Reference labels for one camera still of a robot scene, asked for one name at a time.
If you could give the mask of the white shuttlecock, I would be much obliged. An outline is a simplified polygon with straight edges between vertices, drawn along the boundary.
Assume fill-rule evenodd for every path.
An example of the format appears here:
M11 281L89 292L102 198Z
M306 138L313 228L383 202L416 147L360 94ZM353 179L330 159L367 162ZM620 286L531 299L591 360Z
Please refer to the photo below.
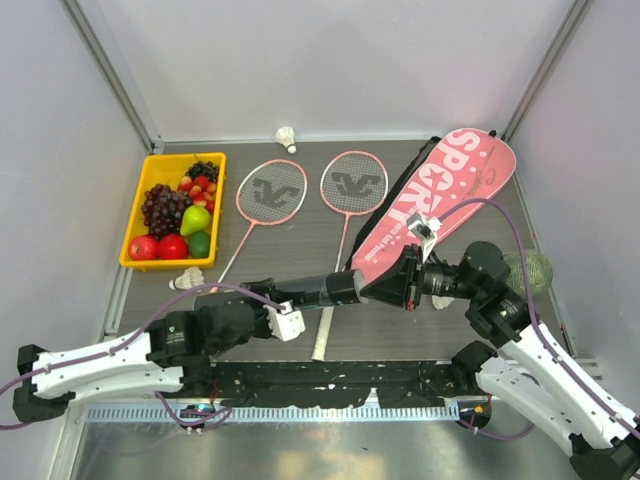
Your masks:
M449 307L453 303L454 298L433 295L431 297L431 300L432 300L433 307L436 310L444 310L445 308Z
M293 155L297 152L295 131L291 126L280 127L275 133L275 139L289 154Z
M197 266L187 268L176 278L169 281L169 288L174 291L189 290L204 284L204 275Z

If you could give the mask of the black shuttlecock tube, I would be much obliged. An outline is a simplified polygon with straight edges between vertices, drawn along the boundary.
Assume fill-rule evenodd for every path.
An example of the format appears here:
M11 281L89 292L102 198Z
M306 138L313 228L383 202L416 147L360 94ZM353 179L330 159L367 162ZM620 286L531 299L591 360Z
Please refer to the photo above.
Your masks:
M290 302L295 309L320 309L361 303L365 285L360 270L347 270L276 282L269 296L278 303Z

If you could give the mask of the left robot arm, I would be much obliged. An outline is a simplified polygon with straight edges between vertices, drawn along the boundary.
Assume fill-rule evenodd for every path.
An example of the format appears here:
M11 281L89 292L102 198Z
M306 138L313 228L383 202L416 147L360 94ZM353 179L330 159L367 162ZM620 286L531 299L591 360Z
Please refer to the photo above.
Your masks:
M99 397L213 395L215 358L252 338L289 341L298 335L300 305L271 281L192 292L192 308L167 303L141 327L112 340L59 352L21 347L19 376L2 388L13 393L13 426L56 419L71 404Z

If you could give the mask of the left pink badminton racket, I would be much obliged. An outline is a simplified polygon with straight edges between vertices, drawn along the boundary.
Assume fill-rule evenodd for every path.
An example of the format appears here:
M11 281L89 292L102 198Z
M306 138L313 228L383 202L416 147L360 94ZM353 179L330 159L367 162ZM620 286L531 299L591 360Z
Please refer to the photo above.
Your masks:
M283 224L300 210L306 197L307 184L304 169L291 160L269 160L247 174L238 187L235 202L238 212L249 222L249 227L220 274L219 282L231 282L229 274L232 266L256 228ZM253 297L220 286L198 295L193 302L193 310L244 307L253 311L247 303L249 298Z

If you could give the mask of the pink badminton racket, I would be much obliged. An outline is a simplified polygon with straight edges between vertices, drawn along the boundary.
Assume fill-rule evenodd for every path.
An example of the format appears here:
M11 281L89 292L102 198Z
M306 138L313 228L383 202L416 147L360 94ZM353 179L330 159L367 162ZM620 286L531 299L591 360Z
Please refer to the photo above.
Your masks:
M324 203L344 217L334 271L342 269L342 254L349 221L376 210L388 193L387 170L381 160L358 150L346 151L329 162L320 180Z
M238 187L235 202L238 212L249 222L249 227L220 274L219 282L231 282L229 274L232 266L256 228L283 224L300 210L306 197L307 184L304 169L291 160L269 160L247 174ZM253 297L220 286L198 295L193 302L193 310L244 307L253 311L247 303L249 298Z

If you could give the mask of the right pink badminton racket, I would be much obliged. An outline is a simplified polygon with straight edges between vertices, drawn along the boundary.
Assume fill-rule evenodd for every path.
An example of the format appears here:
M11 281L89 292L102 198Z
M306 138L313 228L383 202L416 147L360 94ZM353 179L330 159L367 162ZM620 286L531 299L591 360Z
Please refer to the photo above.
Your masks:
M342 254L349 221L376 210L388 193L387 170L381 160L358 150L346 151L329 162L320 180L324 203L344 217L334 271L342 269Z

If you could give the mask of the green lime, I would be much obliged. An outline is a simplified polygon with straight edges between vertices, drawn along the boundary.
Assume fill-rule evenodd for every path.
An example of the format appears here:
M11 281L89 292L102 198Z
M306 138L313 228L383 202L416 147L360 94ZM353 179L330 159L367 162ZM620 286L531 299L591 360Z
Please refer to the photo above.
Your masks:
M211 239L205 231L196 231L188 237L188 250L192 258L204 259L210 254Z

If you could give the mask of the green pear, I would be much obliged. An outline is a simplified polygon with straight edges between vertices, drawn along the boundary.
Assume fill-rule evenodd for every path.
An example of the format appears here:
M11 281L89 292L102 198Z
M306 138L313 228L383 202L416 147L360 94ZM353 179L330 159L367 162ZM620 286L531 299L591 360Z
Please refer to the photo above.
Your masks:
M211 221L211 214L200 205L188 207L182 217L180 235L189 236L197 231L205 230Z

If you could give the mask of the right red apple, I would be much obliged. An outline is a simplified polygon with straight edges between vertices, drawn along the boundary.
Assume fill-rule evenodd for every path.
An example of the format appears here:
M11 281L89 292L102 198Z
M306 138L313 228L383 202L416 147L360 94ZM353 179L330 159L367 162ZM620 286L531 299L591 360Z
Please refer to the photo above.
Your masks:
M158 242L158 257L160 260L182 260L188 256L188 244L179 234L168 234Z

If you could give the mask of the yellow plastic bin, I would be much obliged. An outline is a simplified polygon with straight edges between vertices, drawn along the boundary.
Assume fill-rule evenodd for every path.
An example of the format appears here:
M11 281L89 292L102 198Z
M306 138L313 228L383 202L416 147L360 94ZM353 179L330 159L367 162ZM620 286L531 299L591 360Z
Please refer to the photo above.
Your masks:
M159 257L154 261L133 261L128 255L128 246L133 238L139 235L149 235L148 228L144 225L144 217L141 212L144 193L156 184L169 185L174 191L178 190L178 184L187 170L197 161L212 162L220 167L218 187L216 192L216 204L214 213L211 214L211 221L205 230L211 239L210 254L204 259L195 259L189 256L182 260L163 261ZM191 266L201 269L211 268L215 263L216 242L219 233L219 223L221 215L221 204L223 201L223 189L226 175L226 155L221 152L216 153L193 153L174 155L152 155L145 159L138 186L128 220L127 230L122 243L120 253L120 264L124 267L136 270L184 270Z

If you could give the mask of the pink racket bag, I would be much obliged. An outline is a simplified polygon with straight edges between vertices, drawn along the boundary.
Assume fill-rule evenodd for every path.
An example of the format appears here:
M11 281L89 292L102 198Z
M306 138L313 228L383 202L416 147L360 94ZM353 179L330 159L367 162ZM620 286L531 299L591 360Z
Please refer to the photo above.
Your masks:
M444 240L482 205L466 205L447 218L443 214L468 199L494 197L515 168L515 153L492 131L461 128L431 138L358 232L345 268L360 270L369 282L384 273L405 245L419 242L407 228L415 213L437 217L442 223L438 239Z

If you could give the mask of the purple grape bunch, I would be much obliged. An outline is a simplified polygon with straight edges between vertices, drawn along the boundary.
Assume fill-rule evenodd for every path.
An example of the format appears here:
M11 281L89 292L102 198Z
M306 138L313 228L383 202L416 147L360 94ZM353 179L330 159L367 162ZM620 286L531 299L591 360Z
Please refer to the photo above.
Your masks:
M169 185L156 184L144 193L141 212L148 234L156 240L178 234L184 212L192 205L191 197L174 191Z

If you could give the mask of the green netted melon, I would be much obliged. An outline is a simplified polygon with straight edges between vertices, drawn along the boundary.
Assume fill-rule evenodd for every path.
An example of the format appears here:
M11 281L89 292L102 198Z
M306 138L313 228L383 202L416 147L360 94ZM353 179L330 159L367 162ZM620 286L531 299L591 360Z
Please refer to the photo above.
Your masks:
M517 251L505 253L503 260L510 269L506 285L523 299L527 298L521 257ZM525 250L528 289L533 298L545 294L553 280L553 269L546 256L534 249Z

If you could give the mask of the black grape bunch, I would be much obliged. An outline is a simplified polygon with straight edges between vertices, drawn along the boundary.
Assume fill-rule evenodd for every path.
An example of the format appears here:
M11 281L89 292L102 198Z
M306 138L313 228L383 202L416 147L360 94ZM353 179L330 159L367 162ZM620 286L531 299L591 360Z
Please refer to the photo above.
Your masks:
M212 162L197 161L185 173L186 176L195 180L197 177L206 177L210 182L217 183L220 167Z

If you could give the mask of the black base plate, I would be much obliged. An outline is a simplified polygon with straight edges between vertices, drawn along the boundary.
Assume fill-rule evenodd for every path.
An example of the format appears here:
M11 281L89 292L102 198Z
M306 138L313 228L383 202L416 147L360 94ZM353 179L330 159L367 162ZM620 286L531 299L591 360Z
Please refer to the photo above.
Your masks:
M234 408L346 409L372 393L382 408L413 408L483 394L464 370L435 361L224 361L187 368L184 383L178 398L215 397Z

